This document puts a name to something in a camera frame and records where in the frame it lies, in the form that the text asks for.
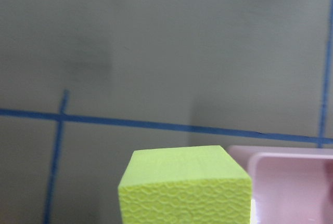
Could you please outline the yellow foam block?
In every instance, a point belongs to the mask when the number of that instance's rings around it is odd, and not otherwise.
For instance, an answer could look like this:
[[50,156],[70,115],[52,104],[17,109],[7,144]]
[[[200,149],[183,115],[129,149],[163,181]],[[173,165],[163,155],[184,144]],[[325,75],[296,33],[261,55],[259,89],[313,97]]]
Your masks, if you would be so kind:
[[249,223],[252,181],[220,146],[136,150],[118,198],[123,223]]

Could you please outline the pink plastic bin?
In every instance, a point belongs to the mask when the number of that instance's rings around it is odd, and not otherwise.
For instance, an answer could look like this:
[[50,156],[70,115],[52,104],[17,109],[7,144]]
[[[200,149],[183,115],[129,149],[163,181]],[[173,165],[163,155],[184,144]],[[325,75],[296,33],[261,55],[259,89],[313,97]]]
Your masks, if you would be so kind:
[[332,149],[227,151],[252,179],[251,223],[332,223]]

